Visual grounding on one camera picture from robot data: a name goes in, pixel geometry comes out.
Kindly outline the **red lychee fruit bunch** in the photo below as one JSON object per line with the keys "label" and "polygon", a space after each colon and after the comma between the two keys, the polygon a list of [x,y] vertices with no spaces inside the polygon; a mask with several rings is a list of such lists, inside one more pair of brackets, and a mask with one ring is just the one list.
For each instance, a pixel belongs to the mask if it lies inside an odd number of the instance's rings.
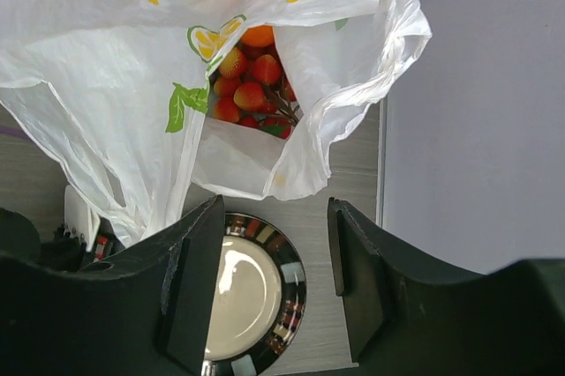
{"label": "red lychee fruit bunch", "polygon": [[217,120],[288,139],[298,124],[300,106],[274,43],[237,44],[211,77]]}

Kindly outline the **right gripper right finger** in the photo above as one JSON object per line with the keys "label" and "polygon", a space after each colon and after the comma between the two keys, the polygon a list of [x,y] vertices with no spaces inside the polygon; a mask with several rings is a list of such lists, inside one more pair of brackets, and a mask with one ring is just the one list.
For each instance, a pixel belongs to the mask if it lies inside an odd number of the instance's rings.
{"label": "right gripper right finger", "polygon": [[362,375],[561,375],[564,262],[478,274],[328,202],[335,293]]}

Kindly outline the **white plastic bag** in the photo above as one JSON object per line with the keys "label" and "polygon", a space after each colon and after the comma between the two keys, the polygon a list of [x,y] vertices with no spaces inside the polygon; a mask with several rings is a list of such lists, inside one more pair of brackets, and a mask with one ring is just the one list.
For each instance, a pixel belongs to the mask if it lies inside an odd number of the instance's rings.
{"label": "white plastic bag", "polygon": [[[209,79],[273,27],[302,116],[286,140],[207,116]],[[294,200],[421,56],[419,0],[1,0],[1,103],[120,242],[177,222],[191,184]]]}

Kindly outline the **fake orange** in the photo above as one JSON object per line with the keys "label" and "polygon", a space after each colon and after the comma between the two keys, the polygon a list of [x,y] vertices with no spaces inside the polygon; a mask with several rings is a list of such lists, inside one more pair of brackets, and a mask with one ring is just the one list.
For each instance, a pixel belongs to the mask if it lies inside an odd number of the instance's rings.
{"label": "fake orange", "polygon": [[268,25],[251,27],[245,31],[240,42],[254,48],[268,47],[275,43],[274,29]]}

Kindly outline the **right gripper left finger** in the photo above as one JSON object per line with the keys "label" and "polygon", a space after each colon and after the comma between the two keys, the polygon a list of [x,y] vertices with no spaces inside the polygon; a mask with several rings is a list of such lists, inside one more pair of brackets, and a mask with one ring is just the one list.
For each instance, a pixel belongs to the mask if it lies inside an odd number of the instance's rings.
{"label": "right gripper left finger", "polygon": [[75,273],[2,252],[2,374],[199,374],[223,219],[214,197]]}

